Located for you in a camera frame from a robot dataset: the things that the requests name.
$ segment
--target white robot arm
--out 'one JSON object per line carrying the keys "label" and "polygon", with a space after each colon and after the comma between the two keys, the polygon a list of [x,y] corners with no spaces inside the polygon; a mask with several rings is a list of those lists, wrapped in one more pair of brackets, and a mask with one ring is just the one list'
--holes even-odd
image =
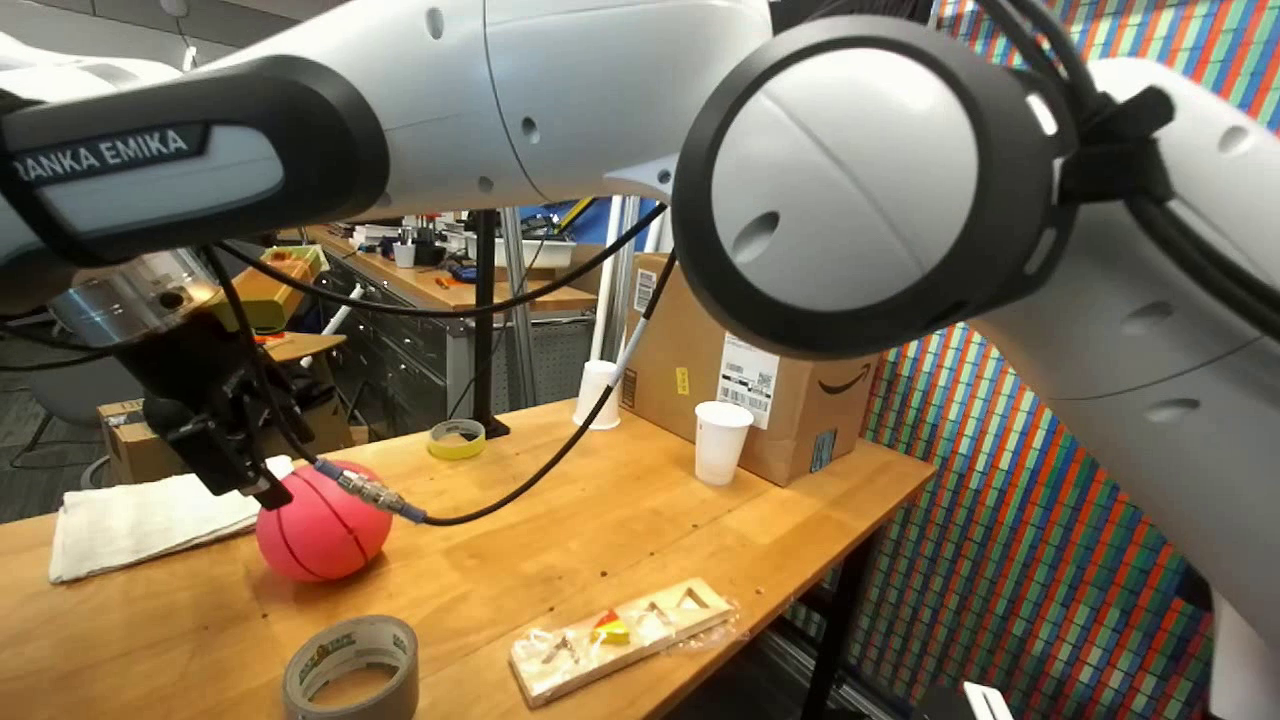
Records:
{"label": "white robot arm", "polygon": [[0,312],[255,229],[669,197],[690,288],[755,343],[976,321],[1215,583],[1274,714],[1280,144],[1156,66],[1090,69],[1114,113],[1028,66],[901,22],[770,37],[762,0],[342,5],[176,84],[8,113]]}

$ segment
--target pink ball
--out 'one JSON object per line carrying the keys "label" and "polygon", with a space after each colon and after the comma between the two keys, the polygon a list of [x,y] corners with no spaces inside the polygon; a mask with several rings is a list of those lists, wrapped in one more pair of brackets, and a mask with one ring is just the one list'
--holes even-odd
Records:
{"label": "pink ball", "polygon": [[349,496],[313,464],[290,469],[282,487],[290,492],[290,506],[255,515],[255,547],[275,578],[332,583],[356,578],[379,556],[392,534],[392,514]]}

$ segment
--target colorful patterned wall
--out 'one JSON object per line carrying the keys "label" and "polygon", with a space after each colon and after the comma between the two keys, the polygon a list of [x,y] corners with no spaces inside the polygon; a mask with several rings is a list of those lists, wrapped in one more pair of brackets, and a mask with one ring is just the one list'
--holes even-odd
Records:
{"label": "colorful patterned wall", "polygon": [[[1047,0],[1089,58],[1156,58],[1280,131],[1274,0]],[[938,0],[934,23],[990,62],[1013,49]],[[868,436],[938,464],[883,534],[848,660],[915,704],[988,679],[1017,717],[1198,717],[1206,613],[1182,559],[972,327],[894,347]]]}

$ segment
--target wooden table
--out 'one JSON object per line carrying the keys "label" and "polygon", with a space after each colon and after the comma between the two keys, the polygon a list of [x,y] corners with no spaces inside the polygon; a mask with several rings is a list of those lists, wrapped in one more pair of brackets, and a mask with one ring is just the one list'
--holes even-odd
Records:
{"label": "wooden table", "polygon": [[[304,238],[315,241],[337,266],[349,266],[353,271],[377,280],[379,288],[389,288],[403,305],[420,305],[420,309],[473,309],[474,305],[474,283],[458,283],[442,267],[432,267],[432,266],[403,267],[403,266],[392,266],[389,255],[356,253],[342,238],[337,238],[326,229],[307,229]],[[490,299],[497,305],[512,299],[507,280],[497,280]],[[540,296],[531,305],[531,312],[591,317],[597,296],[584,288],[557,288],[557,293]]]}
{"label": "wooden table", "polygon": [[[427,514],[474,507],[568,436],[572,405],[505,417],[481,459],[440,464],[424,436],[337,454]],[[690,479],[690,449],[637,417],[584,443],[525,499],[464,529],[392,529],[349,583],[269,578],[235,536],[49,589],[53,515],[0,529],[0,717],[279,717],[279,674],[319,629],[389,613],[420,632],[420,717],[658,717],[883,526],[931,469],[859,443],[791,487]],[[702,578],[737,603],[709,650],[653,655],[529,714],[507,674],[525,629],[557,629]]]}

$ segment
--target ceiling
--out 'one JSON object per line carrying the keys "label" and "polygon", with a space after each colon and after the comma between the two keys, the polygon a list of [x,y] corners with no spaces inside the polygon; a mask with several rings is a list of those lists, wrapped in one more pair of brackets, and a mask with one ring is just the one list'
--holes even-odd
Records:
{"label": "ceiling", "polygon": [[37,0],[59,14],[98,18],[151,33],[242,49],[342,0]]}

